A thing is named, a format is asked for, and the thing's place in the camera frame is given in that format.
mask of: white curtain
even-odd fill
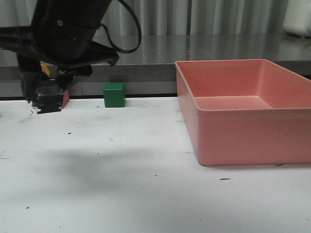
[[[143,35],[279,33],[287,1],[126,0]],[[36,0],[0,0],[0,27],[29,25],[35,4]],[[112,0],[103,22],[112,35],[136,34],[134,22],[117,0]]]

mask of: dark stain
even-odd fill
[[[31,118],[25,118],[23,120],[19,120],[18,123],[22,124],[22,123],[30,121],[30,120],[31,120]]]

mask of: pink plastic bin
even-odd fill
[[[202,165],[311,163],[311,81],[267,60],[176,62]]]

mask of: white tabletop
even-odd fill
[[[30,114],[0,102],[1,233],[311,232],[311,164],[201,166],[177,98]]]

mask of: green block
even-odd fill
[[[107,83],[104,88],[104,102],[106,108],[125,107],[125,84]]]

